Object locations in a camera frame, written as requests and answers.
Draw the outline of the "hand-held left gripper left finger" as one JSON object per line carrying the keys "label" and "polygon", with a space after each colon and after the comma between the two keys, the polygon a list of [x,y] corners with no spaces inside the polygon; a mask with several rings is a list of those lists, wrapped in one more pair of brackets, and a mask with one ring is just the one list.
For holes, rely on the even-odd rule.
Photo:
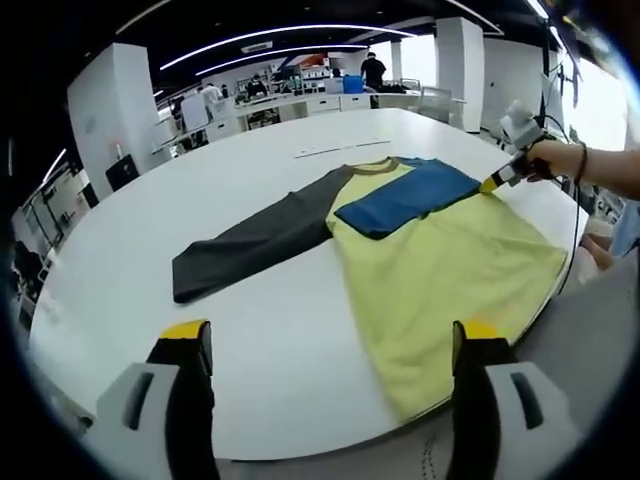
{"label": "hand-held left gripper left finger", "polygon": [[163,331],[97,401],[93,455],[116,479],[216,479],[211,327]]}

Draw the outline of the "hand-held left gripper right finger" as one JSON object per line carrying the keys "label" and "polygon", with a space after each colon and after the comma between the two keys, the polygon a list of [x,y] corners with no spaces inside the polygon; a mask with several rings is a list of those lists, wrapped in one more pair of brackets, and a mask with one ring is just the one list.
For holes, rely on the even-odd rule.
{"label": "hand-held left gripper right finger", "polygon": [[453,323],[449,479],[545,479],[582,435],[566,395],[490,324]]}

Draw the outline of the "person's right hand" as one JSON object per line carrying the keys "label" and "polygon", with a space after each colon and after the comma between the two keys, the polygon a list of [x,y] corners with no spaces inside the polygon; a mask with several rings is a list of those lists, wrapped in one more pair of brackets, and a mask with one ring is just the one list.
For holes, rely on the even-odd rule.
{"label": "person's right hand", "polygon": [[575,178],[579,174],[582,156],[582,145],[565,144],[553,140],[542,140],[534,144],[526,153],[529,162],[535,162],[537,159],[547,162],[553,176],[565,175],[570,178]]}

